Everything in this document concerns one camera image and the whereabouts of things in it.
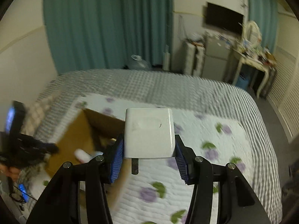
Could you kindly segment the white pill bottle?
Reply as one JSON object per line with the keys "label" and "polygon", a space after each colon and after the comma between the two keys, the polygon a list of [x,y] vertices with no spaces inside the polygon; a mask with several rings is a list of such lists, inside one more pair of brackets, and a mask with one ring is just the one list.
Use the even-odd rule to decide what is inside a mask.
{"label": "white pill bottle", "polygon": [[103,152],[101,152],[101,151],[96,151],[92,154],[89,154],[82,149],[76,149],[74,152],[74,156],[75,156],[76,160],[81,164],[88,163],[90,160],[92,160],[96,156],[101,156],[101,155],[103,155]]}

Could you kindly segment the brown cardboard box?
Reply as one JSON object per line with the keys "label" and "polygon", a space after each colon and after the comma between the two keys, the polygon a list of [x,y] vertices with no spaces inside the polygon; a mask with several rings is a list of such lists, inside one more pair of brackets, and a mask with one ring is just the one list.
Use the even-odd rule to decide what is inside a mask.
{"label": "brown cardboard box", "polygon": [[[89,154],[96,151],[104,153],[115,143],[120,134],[124,135],[124,130],[123,120],[91,109],[82,110],[57,142],[59,152],[50,157],[46,172],[52,178],[65,162],[81,164],[74,156],[76,149],[82,149]],[[104,186],[110,211],[116,209],[124,192],[129,168],[129,160],[123,158],[118,178]]]}

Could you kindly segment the white power adapter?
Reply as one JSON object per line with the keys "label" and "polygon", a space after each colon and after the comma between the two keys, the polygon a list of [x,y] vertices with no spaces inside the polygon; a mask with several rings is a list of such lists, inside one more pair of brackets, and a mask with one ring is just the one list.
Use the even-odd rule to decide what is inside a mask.
{"label": "white power adapter", "polygon": [[124,157],[131,159],[131,173],[139,174],[140,159],[170,158],[175,151],[172,110],[128,108],[125,118]]}

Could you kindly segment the beige plaid blanket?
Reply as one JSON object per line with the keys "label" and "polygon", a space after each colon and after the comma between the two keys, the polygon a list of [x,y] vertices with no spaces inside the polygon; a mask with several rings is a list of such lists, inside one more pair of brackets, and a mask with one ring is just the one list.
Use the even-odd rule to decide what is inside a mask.
{"label": "beige plaid blanket", "polygon": [[28,136],[33,136],[42,120],[45,118],[47,111],[50,109],[56,96],[50,95],[38,102],[34,102],[26,112],[23,121],[21,133]]}

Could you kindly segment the white floral quilted mat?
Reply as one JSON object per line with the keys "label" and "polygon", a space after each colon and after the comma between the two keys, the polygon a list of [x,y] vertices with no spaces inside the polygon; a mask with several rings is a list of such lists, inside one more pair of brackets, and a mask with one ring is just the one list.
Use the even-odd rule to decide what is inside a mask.
{"label": "white floral quilted mat", "polygon": [[28,223],[269,223],[240,122],[182,109],[79,97]]}

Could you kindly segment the white louvered wardrobe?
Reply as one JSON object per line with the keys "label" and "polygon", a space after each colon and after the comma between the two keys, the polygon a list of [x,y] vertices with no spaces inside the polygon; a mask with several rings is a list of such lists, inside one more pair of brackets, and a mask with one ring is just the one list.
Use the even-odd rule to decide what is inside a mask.
{"label": "white louvered wardrobe", "polygon": [[277,74],[268,100],[291,144],[298,137],[298,56],[278,46],[275,58]]}

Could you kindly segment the green curtain left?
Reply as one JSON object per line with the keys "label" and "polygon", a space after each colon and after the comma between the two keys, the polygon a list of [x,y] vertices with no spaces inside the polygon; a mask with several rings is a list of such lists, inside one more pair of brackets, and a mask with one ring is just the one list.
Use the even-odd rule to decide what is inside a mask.
{"label": "green curtain left", "polygon": [[173,0],[44,0],[59,74],[120,69],[132,55],[161,65],[171,49]]}

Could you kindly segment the green curtain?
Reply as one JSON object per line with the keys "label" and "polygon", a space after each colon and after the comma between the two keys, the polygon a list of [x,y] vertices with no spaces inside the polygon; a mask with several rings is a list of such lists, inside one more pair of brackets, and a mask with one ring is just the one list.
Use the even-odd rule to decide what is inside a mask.
{"label": "green curtain", "polygon": [[44,0],[59,74],[120,69],[132,55],[161,65],[171,49],[173,0]]}
{"label": "green curtain", "polygon": [[261,46],[274,52],[278,25],[277,0],[248,0],[249,20],[256,22],[261,32]]}

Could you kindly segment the white dressing table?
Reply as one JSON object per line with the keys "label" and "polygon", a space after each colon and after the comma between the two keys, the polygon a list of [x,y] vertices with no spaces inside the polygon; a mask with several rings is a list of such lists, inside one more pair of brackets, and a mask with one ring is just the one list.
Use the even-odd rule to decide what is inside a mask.
{"label": "white dressing table", "polygon": [[261,96],[261,91],[266,86],[266,83],[270,77],[270,68],[276,67],[277,62],[273,61],[273,60],[268,60],[266,63],[262,63],[259,60],[256,60],[254,58],[243,55],[236,49],[233,49],[233,52],[234,52],[234,56],[239,61],[238,61],[238,65],[237,65],[237,69],[235,72],[235,76],[234,76],[232,85],[236,85],[243,65],[250,66],[250,67],[264,73],[264,77],[263,77],[263,79],[258,87],[258,90],[256,92],[256,97],[257,97],[257,99],[259,99]]}

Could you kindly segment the clear water jug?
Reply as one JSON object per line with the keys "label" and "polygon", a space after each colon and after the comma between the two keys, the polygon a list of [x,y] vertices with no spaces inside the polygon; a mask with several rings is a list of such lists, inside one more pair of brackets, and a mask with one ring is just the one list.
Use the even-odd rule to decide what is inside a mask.
{"label": "clear water jug", "polygon": [[152,69],[151,64],[143,60],[140,55],[132,55],[128,67],[130,70],[150,71]]}

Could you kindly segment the silver small fridge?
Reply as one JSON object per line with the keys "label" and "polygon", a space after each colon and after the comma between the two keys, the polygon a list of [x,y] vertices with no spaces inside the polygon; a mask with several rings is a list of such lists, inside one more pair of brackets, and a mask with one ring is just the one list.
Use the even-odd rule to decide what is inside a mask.
{"label": "silver small fridge", "polygon": [[205,79],[223,81],[230,53],[230,41],[208,37],[205,44],[205,57],[201,76]]}

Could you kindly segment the white suitcase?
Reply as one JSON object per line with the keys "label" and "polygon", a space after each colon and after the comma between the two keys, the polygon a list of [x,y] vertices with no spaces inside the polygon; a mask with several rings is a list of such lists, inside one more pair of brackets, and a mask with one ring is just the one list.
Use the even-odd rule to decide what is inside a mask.
{"label": "white suitcase", "polygon": [[201,77],[205,57],[203,43],[186,41],[184,44],[184,67],[183,74]]}

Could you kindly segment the oval white vanity mirror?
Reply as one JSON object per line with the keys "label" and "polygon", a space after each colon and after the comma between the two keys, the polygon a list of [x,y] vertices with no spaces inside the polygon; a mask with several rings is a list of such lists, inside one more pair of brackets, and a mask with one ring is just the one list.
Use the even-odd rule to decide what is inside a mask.
{"label": "oval white vanity mirror", "polygon": [[261,31],[257,23],[253,20],[247,21],[243,25],[242,43],[245,48],[254,49],[261,44]]}

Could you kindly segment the green curtain right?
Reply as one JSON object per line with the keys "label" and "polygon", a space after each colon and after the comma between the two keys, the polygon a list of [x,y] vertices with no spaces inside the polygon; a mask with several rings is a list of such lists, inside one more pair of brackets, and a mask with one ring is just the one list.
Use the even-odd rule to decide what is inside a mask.
{"label": "green curtain right", "polygon": [[274,52],[278,25],[277,0],[248,0],[249,20],[256,22],[261,32],[261,46]]}

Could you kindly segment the black wall television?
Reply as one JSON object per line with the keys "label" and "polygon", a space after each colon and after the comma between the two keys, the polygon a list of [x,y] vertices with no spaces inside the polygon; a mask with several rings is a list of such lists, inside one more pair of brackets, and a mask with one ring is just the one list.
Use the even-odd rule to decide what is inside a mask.
{"label": "black wall television", "polygon": [[231,9],[207,3],[205,23],[241,35],[244,16]]}

